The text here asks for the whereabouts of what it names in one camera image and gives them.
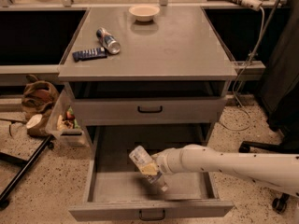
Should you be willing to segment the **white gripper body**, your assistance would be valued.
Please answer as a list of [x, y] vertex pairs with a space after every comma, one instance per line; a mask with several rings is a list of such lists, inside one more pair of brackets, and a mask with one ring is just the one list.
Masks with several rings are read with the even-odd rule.
[[163, 175], [173, 175], [184, 171], [181, 151], [181, 148], [169, 148], [152, 155]]

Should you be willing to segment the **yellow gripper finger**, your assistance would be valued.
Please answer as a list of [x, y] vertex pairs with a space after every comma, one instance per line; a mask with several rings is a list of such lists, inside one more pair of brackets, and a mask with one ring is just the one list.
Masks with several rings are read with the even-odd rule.
[[140, 165], [139, 170], [143, 175], [157, 175], [159, 169], [155, 163]]

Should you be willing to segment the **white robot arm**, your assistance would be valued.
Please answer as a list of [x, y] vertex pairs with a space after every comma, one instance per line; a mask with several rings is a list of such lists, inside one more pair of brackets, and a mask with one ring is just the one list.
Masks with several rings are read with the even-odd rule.
[[227, 153], [187, 145], [152, 156], [138, 147], [132, 160], [143, 175], [220, 172], [294, 197], [299, 195], [299, 160], [295, 154]]

